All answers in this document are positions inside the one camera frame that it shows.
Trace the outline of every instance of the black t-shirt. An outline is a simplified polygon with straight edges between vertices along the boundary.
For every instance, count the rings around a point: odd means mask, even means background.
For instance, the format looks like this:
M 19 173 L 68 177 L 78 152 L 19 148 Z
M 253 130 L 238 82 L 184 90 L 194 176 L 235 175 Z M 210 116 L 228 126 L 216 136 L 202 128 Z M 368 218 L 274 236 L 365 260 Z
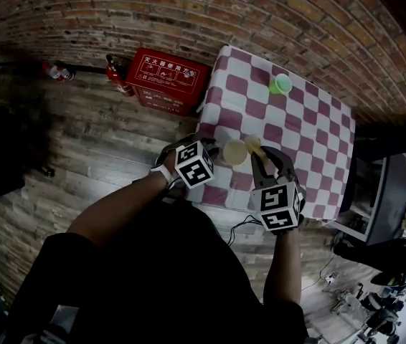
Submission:
M 260 304 L 207 215 L 184 202 L 150 205 L 102 248 L 48 237 L 11 306 L 7 343 L 42 330 L 58 305 L 80 308 L 71 343 L 307 336 L 301 307 Z

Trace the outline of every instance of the green cup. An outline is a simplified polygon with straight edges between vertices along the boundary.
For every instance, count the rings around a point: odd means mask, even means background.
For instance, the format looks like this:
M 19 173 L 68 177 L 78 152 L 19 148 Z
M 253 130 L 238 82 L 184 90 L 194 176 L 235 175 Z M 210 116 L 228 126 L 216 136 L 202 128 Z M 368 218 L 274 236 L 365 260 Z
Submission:
M 270 85 L 268 86 L 270 93 L 273 94 L 287 94 L 292 89 L 292 82 L 289 79 L 289 76 L 286 74 L 278 74 L 276 75 L 275 80 L 273 80 Z

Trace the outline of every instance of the red fire extinguisher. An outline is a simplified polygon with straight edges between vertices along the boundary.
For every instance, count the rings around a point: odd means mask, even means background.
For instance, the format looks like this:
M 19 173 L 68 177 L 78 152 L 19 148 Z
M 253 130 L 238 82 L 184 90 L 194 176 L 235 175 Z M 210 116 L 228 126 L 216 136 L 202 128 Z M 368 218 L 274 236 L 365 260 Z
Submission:
M 42 64 L 44 71 L 53 79 L 58 80 L 58 82 L 66 82 L 68 80 L 74 79 L 74 73 L 69 71 L 66 67 L 61 67 L 53 65 L 50 67 L 48 62 Z
M 108 66 L 105 68 L 109 80 L 117 86 L 117 89 L 126 97 L 134 96 L 133 88 L 125 82 L 130 63 L 126 59 L 113 59 L 109 54 L 105 56 Z

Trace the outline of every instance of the brick wall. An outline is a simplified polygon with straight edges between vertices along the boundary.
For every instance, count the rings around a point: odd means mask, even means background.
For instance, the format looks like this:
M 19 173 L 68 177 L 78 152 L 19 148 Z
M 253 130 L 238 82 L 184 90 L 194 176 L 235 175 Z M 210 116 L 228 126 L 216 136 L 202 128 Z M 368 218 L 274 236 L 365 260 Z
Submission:
M 150 47 L 211 65 L 230 43 L 354 107 L 406 113 L 406 35 L 379 0 L 0 0 L 0 61 L 105 65 Z

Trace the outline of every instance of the hand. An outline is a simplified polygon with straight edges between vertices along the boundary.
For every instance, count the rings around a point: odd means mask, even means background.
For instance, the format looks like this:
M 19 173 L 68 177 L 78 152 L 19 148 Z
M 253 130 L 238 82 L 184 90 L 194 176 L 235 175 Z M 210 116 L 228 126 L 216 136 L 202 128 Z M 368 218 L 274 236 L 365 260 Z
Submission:
M 174 164 L 176 164 L 176 151 L 172 150 L 168 153 L 165 160 L 163 161 L 164 166 L 169 171 L 169 173 L 173 176 L 173 178 L 177 178 L 179 174 L 174 169 Z

